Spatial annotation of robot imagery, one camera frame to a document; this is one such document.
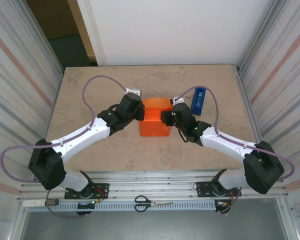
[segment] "white panel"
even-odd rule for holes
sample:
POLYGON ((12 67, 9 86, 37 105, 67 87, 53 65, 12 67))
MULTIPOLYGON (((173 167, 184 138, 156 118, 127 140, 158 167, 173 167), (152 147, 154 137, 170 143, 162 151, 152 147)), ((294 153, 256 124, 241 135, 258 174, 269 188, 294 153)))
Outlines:
POLYGON ((273 0, 78 0, 99 65, 239 64, 273 0))

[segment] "corrugated metal panel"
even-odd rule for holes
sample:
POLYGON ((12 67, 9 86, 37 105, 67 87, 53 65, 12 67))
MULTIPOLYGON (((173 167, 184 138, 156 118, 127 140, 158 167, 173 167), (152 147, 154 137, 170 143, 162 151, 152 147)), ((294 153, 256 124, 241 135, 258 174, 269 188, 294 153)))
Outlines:
MULTIPOLYGON (((63 73, 23 1, 0 0, 0 153, 12 145, 33 144, 46 134, 63 73)), ((16 177, 32 177, 31 151, 5 157, 16 177)), ((0 168, 0 239, 11 221, 20 184, 0 168)))
POLYGON ((249 58, 240 68, 247 96, 262 138, 295 164, 284 182, 300 223, 300 0, 284 1, 249 58))

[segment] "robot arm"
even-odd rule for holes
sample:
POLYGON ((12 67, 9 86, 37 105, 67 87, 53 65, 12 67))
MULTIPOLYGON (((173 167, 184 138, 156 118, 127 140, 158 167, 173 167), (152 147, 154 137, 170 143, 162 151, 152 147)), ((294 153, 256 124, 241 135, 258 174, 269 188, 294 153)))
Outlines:
POLYGON ((47 142, 45 139, 39 140, 36 145, 59 144, 58 146, 34 149, 32 153, 28 167, 43 187, 46 190, 51 190, 60 186, 72 189, 82 197, 89 196, 93 184, 91 179, 84 172, 75 172, 65 169, 64 166, 78 152, 124 129, 131 121, 143 121, 145 106, 140 94, 140 90, 127 89, 127 93, 123 96, 120 104, 101 111, 92 125, 90 122, 51 142, 47 142), (88 129, 86 133, 67 141, 86 129, 88 129))
POLYGON ((190 108, 180 98, 178 102, 172 100, 172 111, 161 112, 161 120, 167 126, 175 126, 191 143, 196 143, 203 147, 213 148, 220 151, 243 164, 243 168, 221 170, 212 180, 213 189, 222 191, 239 187, 251 187, 256 192, 266 194, 284 173, 284 168, 279 159, 266 153, 252 150, 245 146, 257 147, 274 153, 274 150, 265 141, 259 144, 243 141, 233 136, 227 135, 203 121, 196 121, 190 108), (222 135, 243 146, 227 141, 218 135, 222 135))

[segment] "marble surface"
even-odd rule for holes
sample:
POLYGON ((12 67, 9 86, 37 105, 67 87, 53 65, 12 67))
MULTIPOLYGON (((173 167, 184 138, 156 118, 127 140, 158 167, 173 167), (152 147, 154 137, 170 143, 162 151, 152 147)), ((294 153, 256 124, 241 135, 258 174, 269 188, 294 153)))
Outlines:
MULTIPOLYGON (((65 70, 47 140, 65 136, 91 121, 81 99, 86 81, 94 75, 107 75, 126 88, 142 89, 142 98, 172 98, 192 86, 210 88, 218 101, 220 131, 254 142, 253 133, 231 65, 166 65, 70 67, 65 70)), ((86 100, 95 113, 120 102, 123 90, 112 81, 98 78, 86 90, 86 100)), ((191 105, 194 92, 184 100, 191 105)), ((198 120, 213 125, 216 107, 212 96, 205 95, 198 120)), ((67 168, 83 171, 156 171, 239 168, 229 156, 194 143, 184 143, 176 128, 168 137, 141 137, 133 121, 124 130, 98 141, 75 155, 67 168)))

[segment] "blue object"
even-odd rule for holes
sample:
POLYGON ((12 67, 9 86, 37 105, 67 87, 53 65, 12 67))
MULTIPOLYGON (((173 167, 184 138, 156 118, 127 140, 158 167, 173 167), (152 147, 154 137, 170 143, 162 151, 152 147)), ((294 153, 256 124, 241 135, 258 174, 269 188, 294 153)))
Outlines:
POLYGON ((201 87, 197 87, 193 94, 191 112, 194 115, 201 115, 202 108, 204 107, 206 90, 201 87))

